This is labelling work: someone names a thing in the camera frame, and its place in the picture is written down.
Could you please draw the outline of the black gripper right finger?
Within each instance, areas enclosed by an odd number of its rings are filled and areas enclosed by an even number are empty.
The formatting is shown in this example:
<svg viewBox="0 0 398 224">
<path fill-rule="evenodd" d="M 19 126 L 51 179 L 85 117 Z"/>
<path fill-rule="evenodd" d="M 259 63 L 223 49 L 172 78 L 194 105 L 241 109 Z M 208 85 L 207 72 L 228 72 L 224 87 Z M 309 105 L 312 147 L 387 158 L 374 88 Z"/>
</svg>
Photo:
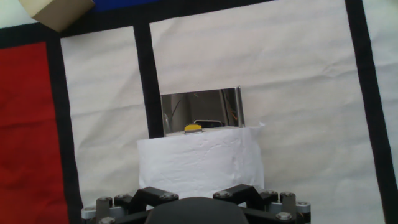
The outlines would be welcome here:
<svg viewBox="0 0 398 224">
<path fill-rule="evenodd" d="M 311 223 L 310 203 L 298 201 L 292 192 L 258 192 L 252 185 L 239 184 L 214 193 L 213 198 L 235 204 L 248 223 Z"/>
</svg>

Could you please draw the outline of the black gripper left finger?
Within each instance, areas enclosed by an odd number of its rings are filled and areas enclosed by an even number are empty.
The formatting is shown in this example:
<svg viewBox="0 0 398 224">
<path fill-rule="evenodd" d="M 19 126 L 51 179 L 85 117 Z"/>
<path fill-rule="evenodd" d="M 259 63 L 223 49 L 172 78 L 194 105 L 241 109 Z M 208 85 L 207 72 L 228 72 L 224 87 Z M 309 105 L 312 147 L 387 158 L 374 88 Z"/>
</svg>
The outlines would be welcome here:
<svg viewBox="0 0 398 224">
<path fill-rule="evenodd" d="M 119 194 L 114 197 L 102 196 L 96 205 L 82 208 L 83 224 L 144 223 L 150 210 L 179 199 L 178 194 L 154 187 L 139 189 L 134 194 Z"/>
</svg>

